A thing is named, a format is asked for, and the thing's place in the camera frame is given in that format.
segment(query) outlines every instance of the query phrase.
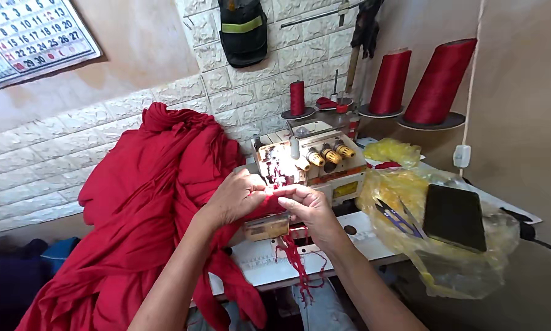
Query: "white brick wall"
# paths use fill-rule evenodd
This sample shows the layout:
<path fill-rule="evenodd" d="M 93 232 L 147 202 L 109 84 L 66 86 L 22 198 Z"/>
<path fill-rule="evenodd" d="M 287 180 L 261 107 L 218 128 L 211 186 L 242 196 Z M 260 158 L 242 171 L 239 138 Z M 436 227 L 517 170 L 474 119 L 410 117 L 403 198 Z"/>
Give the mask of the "white brick wall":
<path fill-rule="evenodd" d="M 212 114 L 250 154 L 253 134 L 285 128 L 289 85 L 304 80 L 306 101 L 344 86 L 357 9 L 280 29 L 283 22 L 329 11 L 339 0 L 262 0 L 268 16 L 268 58 L 252 67 L 228 65 L 218 31 L 217 0 L 176 0 L 201 74 L 154 86 L 0 133 L 0 231 L 80 213 L 76 200 L 95 165 L 125 130 L 137 129 L 153 101 L 168 109 Z"/>

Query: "hand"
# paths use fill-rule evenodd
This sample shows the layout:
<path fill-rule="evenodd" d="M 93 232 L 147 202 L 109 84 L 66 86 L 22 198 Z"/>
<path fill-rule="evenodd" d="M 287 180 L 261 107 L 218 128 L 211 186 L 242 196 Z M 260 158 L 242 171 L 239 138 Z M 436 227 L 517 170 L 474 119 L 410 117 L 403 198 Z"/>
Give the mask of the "hand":
<path fill-rule="evenodd" d="M 254 211 L 266 198 L 265 187 L 261 176 L 249 174 L 248 169 L 231 173 L 196 216 L 203 216 L 217 230 Z"/>
<path fill-rule="evenodd" d="M 338 222 L 323 192 L 294 184 L 274 191 L 278 203 L 310 230 L 314 243 L 323 251 L 339 245 L 353 245 Z"/>

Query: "jeans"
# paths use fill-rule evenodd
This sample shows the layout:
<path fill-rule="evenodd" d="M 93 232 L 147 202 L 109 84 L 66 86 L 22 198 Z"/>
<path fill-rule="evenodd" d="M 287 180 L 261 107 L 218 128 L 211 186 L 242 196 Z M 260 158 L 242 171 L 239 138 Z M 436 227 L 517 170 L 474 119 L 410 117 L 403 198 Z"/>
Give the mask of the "jeans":
<path fill-rule="evenodd" d="M 310 286 L 319 286 L 323 281 L 320 279 L 312 280 L 308 284 Z M 337 293 L 331 285 L 328 279 L 324 279 L 322 287 L 310 288 L 310 294 L 314 300 L 310 300 L 308 295 L 306 297 L 306 303 L 302 302 L 302 296 L 300 294 L 300 287 L 292 285 L 292 296 L 294 301 L 300 307 L 300 315 L 302 316 L 302 323 L 304 324 L 304 330 L 322 330 L 322 331 L 356 331 L 357 329 L 353 325 L 353 322 L 345 314 Z M 256 328 L 249 321 L 242 321 L 239 313 L 238 306 L 235 302 L 228 302 L 223 305 L 231 318 L 231 325 L 228 327 L 229 331 L 255 331 Z M 200 312 L 197 310 L 192 313 L 188 318 L 188 331 L 213 331 Z"/>

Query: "yellow plastic bag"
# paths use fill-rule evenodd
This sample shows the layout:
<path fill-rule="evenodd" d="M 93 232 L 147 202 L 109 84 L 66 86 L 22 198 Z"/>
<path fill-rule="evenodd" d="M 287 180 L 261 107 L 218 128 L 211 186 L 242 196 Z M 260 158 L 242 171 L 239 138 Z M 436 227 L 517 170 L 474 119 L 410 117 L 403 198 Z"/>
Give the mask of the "yellow plastic bag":
<path fill-rule="evenodd" d="M 419 165 L 421 147 L 401 143 L 392 138 L 384 138 L 377 143 L 368 144 L 364 148 L 363 155 L 370 160 L 394 161 L 405 168 L 414 168 Z"/>
<path fill-rule="evenodd" d="M 466 189 L 461 177 L 439 170 L 368 170 L 357 206 L 369 215 L 374 232 L 395 253 L 404 253 L 421 273 L 430 296 L 482 299 L 504 284 L 507 256 L 519 241 L 518 222 L 481 202 L 487 251 L 474 253 L 432 238 L 403 233 L 376 208 L 381 199 L 409 220 L 400 200 L 422 229 L 428 184 Z"/>

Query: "thread snips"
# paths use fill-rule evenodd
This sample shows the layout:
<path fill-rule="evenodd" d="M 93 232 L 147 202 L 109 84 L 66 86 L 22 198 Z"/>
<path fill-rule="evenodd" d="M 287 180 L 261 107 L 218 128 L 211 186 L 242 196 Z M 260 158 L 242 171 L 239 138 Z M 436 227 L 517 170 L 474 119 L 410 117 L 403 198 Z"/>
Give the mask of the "thread snips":
<path fill-rule="evenodd" d="M 392 207 L 388 206 L 387 203 L 383 202 L 380 199 L 377 199 L 377 200 L 379 204 L 376 203 L 375 208 L 377 208 L 377 210 L 380 213 L 382 213 L 382 215 L 386 216 L 386 218 L 389 219 L 389 221 L 392 222 L 394 226 L 396 226 L 400 231 L 406 234 L 410 234 L 411 236 L 415 236 L 417 238 L 423 239 L 421 232 L 416 228 L 414 219 L 411 220 L 412 224 L 410 224 L 409 222 L 406 222 L 406 220 L 404 220 L 404 218 L 402 218 L 400 214 L 398 214 L 394 209 L 392 209 Z M 410 213 L 410 211 L 408 211 L 404 203 L 402 203 L 402 205 L 404 207 L 405 213 L 409 217 L 412 217 L 412 214 Z"/>

